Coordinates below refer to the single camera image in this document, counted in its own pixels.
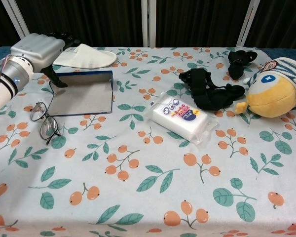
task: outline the plastic packaging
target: plastic packaging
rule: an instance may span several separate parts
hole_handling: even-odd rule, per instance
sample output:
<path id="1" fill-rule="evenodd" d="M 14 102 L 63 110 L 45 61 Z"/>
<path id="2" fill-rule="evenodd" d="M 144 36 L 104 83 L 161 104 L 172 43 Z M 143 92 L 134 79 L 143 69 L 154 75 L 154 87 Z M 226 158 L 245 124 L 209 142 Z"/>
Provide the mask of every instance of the plastic packaging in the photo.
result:
<path id="1" fill-rule="evenodd" d="M 204 111 L 164 92 L 151 102 L 146 117 L 186 140 L 199 145 L 218 123 Z"/>

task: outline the white slipper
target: white slipper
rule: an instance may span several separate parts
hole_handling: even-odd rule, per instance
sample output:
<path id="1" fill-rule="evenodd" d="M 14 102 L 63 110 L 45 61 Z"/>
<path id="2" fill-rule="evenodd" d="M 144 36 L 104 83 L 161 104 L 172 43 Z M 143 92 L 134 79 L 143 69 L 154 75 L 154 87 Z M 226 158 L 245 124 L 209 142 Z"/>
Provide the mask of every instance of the white slipper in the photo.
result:
<path id="1" fill-rule="evenodd" d="M 115 53 L 98 51 L 80 44 L 73 52 L 62 52 L 53 64 L 72 68 L 95 69 L 106 67 L 117 59 Z"/>

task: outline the glasses frame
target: glasses frame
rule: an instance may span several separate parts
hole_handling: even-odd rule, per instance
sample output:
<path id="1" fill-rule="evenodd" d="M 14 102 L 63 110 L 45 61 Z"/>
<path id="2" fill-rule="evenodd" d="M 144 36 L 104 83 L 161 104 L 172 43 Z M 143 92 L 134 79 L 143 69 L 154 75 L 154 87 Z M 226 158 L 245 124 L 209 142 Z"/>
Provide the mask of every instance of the glasses frame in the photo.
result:
<path id="1" fill-rule="evenodd" d="M 41 105 L 44 105 L 44 106 L 45 106 L 45 113 L 44 113 L 41 117 L 39 117 L 38 119 L 32 119 L 32 114 L 33 114 L 34 111 L 36 111 L 35 108 L 36 108 L 37 106 L 41 106 Z M 47 120 L 48 118 L 52 118 L 52 119 L 55 121 L 55 123 L 56 123 L 56 129 L 55 129 L 54 133 L 53 133 L 52 135 L 50 135 L 48 138 L 44 138 L 44 137 L 42 136 L 42 134 L 41 134 L 41 130 L 42 130 L 42 128 L 43 128 L 43 124 L 42 124 L 41 127 L 40 127 L 39 135 L 40 135 L 40 137 L 41 137 L 43 140 L 47 140 L 46 145 L 49 144 L 50 140 L 52 139 L 52 137 L 53 137 L 54 135 L 57 135 L 57 136 L 59 136 L 59 137 L 61 136 L 61 134 L 60 134 L 60 132 L 59 132 L 59 129 L 58 129 L 58 128 L 59 128 L 58 123 L 57 123 L 56 119 L 55 119 L 53 116 L 51 116 L 51 115 L 48 114 L 48 112 L 47 112 L 47 107 L 46 107 L 46 105 L 45 105 L 44 102 L 37 102 L 37 103 L 36 103 L 36 105 L 34 106 L 34 108 L 31 109 L 31 115 L 30 115 L 30 117 L 31 117 L 31 120 L 32 120 L 33 122 L 36 122 L 36 121 L 38 121 L 38 120 L 40 120 L 40 119 L 43 119 L 43 118 L 45 117 L 45 120 L 44 120 L 43 124 L 46 122 L 46 120 Z"/>

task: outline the eyeglasses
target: eyeglasses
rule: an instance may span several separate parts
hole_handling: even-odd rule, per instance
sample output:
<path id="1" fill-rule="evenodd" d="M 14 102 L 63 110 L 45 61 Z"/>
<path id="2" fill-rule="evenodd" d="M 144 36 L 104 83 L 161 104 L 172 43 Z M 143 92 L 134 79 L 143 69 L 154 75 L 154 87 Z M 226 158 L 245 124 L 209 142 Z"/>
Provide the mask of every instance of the eyeglasses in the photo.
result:
<path id="1" fill-rule="evenodd" d="M 48 145 L 54 135 L 61 136 L 58 131 L 58 123 L 48 114 L 47 107 L 43 102 L 36 103 L 31 112 L 31 120 L 38 121 L 44 118 L 44 116 L 46 119 L 40 127 L 39 134 L 42 139 L 47 140 L 46 144 Z"/>

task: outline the tablecloth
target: tablecloth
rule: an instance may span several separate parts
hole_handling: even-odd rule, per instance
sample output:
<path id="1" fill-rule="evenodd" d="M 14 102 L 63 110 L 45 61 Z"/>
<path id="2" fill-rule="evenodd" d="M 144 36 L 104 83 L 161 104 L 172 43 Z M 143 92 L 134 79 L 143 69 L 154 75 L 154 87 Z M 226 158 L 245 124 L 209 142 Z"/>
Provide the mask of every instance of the tablecloth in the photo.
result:
<path id="1" fill-rule="evenodd" d="M 270 60 L 265 53 L 98 49 L 118 56 L 98 69 L 113 71 L 111 114 L 55 117 L 62 136 L 46 145 L 42 122 L 30 120 L 36 102 L 52 99 L 42 74 L 0 110 L 0 237 L 296 235 L 296 111 L 206 112 L 219 127 L 201 146 L 144 116 L 161 92 L 193 104 L 179 73 L 204 68 L 217 86 L 242 84 Z M 227 56 L 240 49 L 258 57 L 234 81 Z"/>

